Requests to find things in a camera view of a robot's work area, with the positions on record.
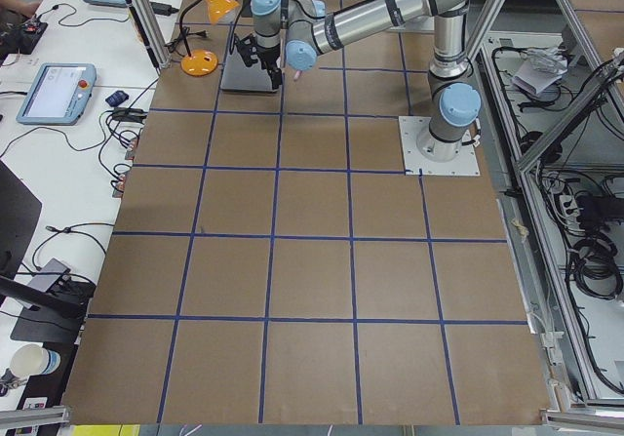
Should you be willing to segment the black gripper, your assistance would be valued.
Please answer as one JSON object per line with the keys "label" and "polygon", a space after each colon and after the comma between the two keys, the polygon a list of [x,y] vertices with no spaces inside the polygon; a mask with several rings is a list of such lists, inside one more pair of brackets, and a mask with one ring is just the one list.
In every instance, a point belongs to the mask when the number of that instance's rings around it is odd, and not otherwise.
{"label": "black gripper", "polygon": [[270,48],[257,46],[256,53],[261,67],[268,72],[272,89],[278,90],[283,85],[283,71],[279,65],[281,47],[279,45]]}

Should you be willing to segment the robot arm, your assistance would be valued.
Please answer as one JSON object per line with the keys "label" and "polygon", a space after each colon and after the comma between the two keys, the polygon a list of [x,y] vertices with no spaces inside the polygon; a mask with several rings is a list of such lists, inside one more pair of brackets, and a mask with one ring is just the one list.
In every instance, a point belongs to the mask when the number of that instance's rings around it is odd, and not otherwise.
{"label": "robot arm", "polygon": [[470,120],[454,117],[443,85],[462,81],[469,66],[466,53],[466,15],[469,0],[363,0],[330,12],[320,0],[251,0],[253,33],[245,42],[255,61],[267,71],[273,88],[282,84],[279,57],[298,71],[311,69],[319,56],[408,21],[427,17],[434,21],[434,50],[429,83],[436,111],[430,125],[434,141],[460,140]]}

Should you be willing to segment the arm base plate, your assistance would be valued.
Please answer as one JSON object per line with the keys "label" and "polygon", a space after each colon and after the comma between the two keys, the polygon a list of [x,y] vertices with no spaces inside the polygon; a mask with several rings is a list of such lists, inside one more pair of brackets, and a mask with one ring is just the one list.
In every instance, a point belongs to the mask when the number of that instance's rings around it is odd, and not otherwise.
{"label": "arm base plate", "polygon": [[477,132],[472,135],[467,128],[462,140],[452,143],[434,139],[430,133],[430,118],[426,116],[400,116],[404,170],[411,176],[478,177],[481,174],[476,155],[479,146],[479,120]]}

